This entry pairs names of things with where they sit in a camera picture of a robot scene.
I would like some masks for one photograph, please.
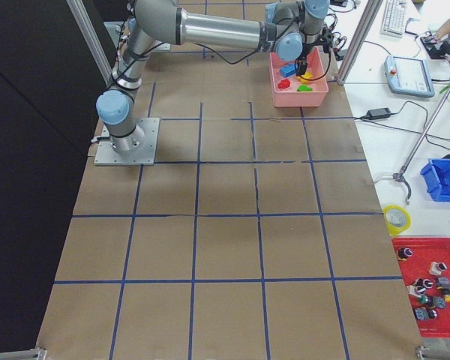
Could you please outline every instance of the roll of tape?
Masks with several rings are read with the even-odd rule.
[[[412,219],[408,212],[396,205],[389,205],[383,209],[385,222],[387,224],[388,233],[390,235],[398,235],[407,230],[412,223]]]

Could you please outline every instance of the tablet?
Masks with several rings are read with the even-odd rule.
[[[432,98],[434,85],[424,60],[387,56],[385,76],[391,92],[395,94]]]

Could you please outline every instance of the white keyboard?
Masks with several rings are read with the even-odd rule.
[[[406,0],[386,0],[381,33],[401,38],[405,33]]]

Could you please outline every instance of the pink plastic box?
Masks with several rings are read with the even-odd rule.
[[[324,73],[322,62],[318,49],[314,48],[308,55],[308,71],[313,78],[321,77]],[[271,80],[271,96],[273,97],[274,107],[319,107],[323,99],[329,92],[326,76],[317,81],[310,81],[307,86],[310,86],[313,91],[297,91],[301,83],[296,79],[296,75],[287,77],[290,80],[290,87],[283,90],[278,88],[278,83],[284,78],[280,74],[280,69],[289,64],[281,61],[275,52],[270,53],[270,80]]]

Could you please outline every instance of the power adapter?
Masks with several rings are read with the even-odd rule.
[[[364,116],[364,119],[379,120],[387,119],[392,116],[392,112],[388,107],[380,107],[379,109],[368,110]]]

